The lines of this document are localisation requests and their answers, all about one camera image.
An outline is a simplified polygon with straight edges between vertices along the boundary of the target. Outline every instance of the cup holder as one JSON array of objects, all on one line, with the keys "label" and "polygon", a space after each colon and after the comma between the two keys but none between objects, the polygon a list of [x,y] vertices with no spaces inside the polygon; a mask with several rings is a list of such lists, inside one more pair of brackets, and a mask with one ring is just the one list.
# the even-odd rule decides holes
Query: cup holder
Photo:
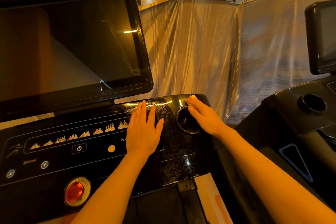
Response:
[{"label": "cup holder", "polygon": [[177,126],[186,134],[193,135],[201,131],[201,127],[188,111],[188,107],[180,108],[176,113]]},{"label": "cup holder", "polygon": [[297,105],[301,111],[310,114],[322,112],[327,108],[323,99],[314,94],[300,96],[297,100]]}]

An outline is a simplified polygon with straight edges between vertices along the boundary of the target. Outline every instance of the striped fabric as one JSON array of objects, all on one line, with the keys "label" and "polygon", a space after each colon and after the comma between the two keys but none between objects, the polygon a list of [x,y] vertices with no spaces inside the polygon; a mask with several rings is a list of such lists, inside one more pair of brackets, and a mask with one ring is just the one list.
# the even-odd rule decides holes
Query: striped fabric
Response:
[{"label": "striped fabric", "polygon": [[162,0],[142,8],[154,88],[115,102],[200,93],[225,119],[236,100],[239,11],[223,0]]},{"label": "striped fabric", "polygon": [[309,70],[304,11],[317,1],[244,2],[239,99],[227,124],[237,125],[274,93],[327,76]]}]

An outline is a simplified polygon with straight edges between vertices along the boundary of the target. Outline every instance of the monitor bezel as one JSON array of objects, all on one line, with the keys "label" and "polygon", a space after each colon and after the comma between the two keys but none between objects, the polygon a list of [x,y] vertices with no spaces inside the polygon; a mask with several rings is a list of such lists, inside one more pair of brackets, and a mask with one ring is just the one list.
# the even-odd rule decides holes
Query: monitor bezel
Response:
[{"label": "monitor bezel", "polygon": [[334,73],[336,64],[325,65],[323,52],[321,9],[336,6],[336,0],[316,2],[305,9],[309,66],[312,74]]},{"label": "monitor bezel", "polygon": [[[46,5],[74,0],[0,0],[0,9]],[[116,88],[97,91],[97,85],[76,87],[34,96],[21,97],[0,102],[0,122],[56,112],[68,108],[93,104],[148,93],[153,88],[148,53],[145,45],[140,14],[136,0],[125,0],[133,34],[141,75],[113,81]]]}]

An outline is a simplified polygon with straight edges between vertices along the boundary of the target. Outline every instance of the red button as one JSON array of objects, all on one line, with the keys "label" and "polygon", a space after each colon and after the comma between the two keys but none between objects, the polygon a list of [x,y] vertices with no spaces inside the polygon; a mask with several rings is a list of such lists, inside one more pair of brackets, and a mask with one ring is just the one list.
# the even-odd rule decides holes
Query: red button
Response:
[{"label": "red button", "polygon": [[67,203],[74,203],[82,196],[84,186],[80,182],[70,184],[65,191],[65,201]]}]

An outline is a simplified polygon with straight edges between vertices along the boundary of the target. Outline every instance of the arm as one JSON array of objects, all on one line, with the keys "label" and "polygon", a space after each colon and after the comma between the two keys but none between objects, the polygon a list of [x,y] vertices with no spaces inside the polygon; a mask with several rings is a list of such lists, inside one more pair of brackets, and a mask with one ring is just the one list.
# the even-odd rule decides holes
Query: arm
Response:
[{"label": "arm", "polygon": [[163,128],[163,119],[154,128],[155,106],[150,109],[147,122],[146,109],[146,102],[143,101],[132,114],[126,136],[127,154],[72,224],[122,223],[134,183],[149,155],[155,151]]},{"label": "arm", "polygon": [[226,126],[213,109],[195,96],[187,102],[200,126],[231,152],[276,223],[336,223],[331,209]]}]

